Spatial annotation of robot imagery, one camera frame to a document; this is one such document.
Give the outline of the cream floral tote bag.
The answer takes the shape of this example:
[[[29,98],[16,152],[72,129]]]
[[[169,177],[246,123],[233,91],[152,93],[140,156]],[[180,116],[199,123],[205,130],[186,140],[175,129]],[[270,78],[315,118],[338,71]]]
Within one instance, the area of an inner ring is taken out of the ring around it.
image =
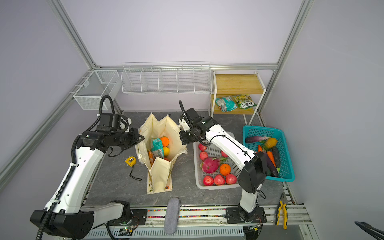
[[[158,120],[150,114],[139,128],[139,134],[144,140],[135,148],[140,163],[148,170],[148,195],[173,190],[174,165],[178,157],[188,153],[179,133],[179,126],[169,116]]]

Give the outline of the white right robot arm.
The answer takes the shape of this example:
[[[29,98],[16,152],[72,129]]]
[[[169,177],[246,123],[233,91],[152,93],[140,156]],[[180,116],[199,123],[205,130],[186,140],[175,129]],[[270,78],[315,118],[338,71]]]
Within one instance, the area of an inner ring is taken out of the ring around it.
[[[267,154],[256,153],[230,136],[215,120],[208,117],[197,123],[179,119],[180,139],[184,145],[194,142],[214,144],[241,170],[238,183],[242,196],[237,208],[229,208],[230,220],[240,223],[267,222],[264,208],[258,204],[258,196],[267,177]]]

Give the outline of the small orange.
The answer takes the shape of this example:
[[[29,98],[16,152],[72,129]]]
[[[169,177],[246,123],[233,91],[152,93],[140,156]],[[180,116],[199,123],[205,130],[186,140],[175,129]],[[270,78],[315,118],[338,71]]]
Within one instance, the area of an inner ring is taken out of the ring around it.
[[[170,140],[168,137],[161,137],[160,140],[161,140],[164,148],[168,147],[168,145],[170,144]]]

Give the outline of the colourful snack bag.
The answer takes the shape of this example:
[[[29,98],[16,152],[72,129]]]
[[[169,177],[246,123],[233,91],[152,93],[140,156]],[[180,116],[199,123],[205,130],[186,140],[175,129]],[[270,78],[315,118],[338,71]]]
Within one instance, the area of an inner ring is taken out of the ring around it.
[[[149,155],[149,160],[150,160],[150,164],[151,164],[151,167],[153,166],[154,164],[154,161],[155,161],[155,157],[153,155],[153,153],[151,151],[148,151],[148,155]]]

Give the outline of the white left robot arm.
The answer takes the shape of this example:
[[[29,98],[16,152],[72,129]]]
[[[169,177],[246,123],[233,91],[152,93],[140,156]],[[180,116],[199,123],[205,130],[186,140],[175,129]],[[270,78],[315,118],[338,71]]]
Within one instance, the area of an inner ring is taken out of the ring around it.
[[[129,202],[113,201],[109,204],[85,209],[83,202],[100,163],[108,150],[119,147],[121,152],[141,143],[145,138],[138,129],[131,128],[129,119],[116,113],[103,111],[104,95],[99,104],[97,120],[78,135],[71,147],[71,162],[58,189],[42,210],[35,210],[30,218],[38,227],[37,240],[44,234],[81,240],[101,226],[117,221],[123,225],[133,222],[135,216]]]

